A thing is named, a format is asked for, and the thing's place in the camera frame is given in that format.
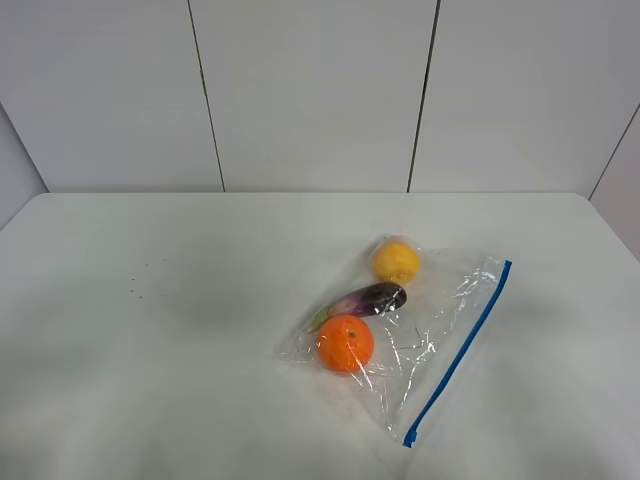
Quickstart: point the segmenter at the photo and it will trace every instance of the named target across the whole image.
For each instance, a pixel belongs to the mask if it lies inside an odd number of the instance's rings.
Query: blue zipper seal
[[[502,289],[504,288],[505,283],[507,283],[507,278],[509,278],[510,270],[511,270],[511,262],[509,260],[506,260],[504,262],[504,268],[502,269],[502,275],[500,276],[500,281],[498,282],[498,286],[496,287],[495,292],[493,292],[493,295],[489,299],[487,306],[484,307],[482,315],[480,315],[480,318],[471,329],[469,336],[467,336],[467,339],[464,341],[464,343],[460,347],[460,350],[458,350],[458,354],[456,355],[456,358],[454,358],[453,362],[451,362],[451,365],[449,365],[449,368],[447,369],[447,372],[444,374],[444,377],[442,377],[442,380],[440,380],[440,383],[438,384],[436,389],[433,391],[433,394],[431,394],[431,398],[429,399],[427,404],[424,406],[424,408],[422,409],[418,417],[415,419],[415,421],[411,425],[411,428],[409,428],[409,431],[405,435],[404,440],[402,442],[402,445],[404,445],[405,447],[411,448],[411,445],[413,444],[413,442],[416,441],[420,422],[422,422],[422,419],[425,417],[429,409],[433,406],[433,404],[436,402],[440,394],[446,388],[447,384],[449,383],[449,380],[451,380],[451,377],[453,376],[453,372],[456,371],[456,368],[458,367],[458,364],[462,360],[462,357],[464,357],[465,353],[467,353],[467,350],[469,350],[469,346],[473,342],[474,338],[476,338],[476,335],[478,334],[480,327],[482,327],[482,324],[491,313],[493,306],[498,301],[498,298],[500,298]]]

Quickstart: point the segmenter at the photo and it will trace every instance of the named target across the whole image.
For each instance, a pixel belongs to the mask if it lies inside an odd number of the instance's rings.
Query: small eggplant
[[[324,322],[336,315],[355,315],[356,317],[370,317],[385,312],[397,310],[407,301],[407,292],[397,283],[382,282],[361,288],[345,295],[328,307],[320,310],[307,328],[311,333],[322,326]]]

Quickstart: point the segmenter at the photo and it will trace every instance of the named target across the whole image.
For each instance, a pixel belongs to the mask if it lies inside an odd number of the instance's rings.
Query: white tabletop
[[[272,354],[384,233],[513,261],[411,450]],[[0,478],[640,478],[638,298],[571,194],[41,195],[0,232]]]

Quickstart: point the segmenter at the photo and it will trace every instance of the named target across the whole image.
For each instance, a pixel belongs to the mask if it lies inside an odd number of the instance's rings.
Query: white wall
[[[32,197],[45,191],[38,172],[0,105],[0,228]]]
[[[51,191],[217,191],[186,0],[3,0],[0,101]]]
[[[591,203],[640,260],[640,116],[627,130]]]
[[[589,195],[640,98],[638,0],[443,0],[412,191]]]
[[[435,0],[192,0],[228,190],[406,191]]]

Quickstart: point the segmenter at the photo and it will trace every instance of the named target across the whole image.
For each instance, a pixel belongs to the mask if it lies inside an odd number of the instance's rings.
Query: ziplock bag
[[[280,353],[331,372],[336,392],[347,383],[359,405],[411,447],[510,267],[478,251],[425,251],[385,237],[301,319]]]

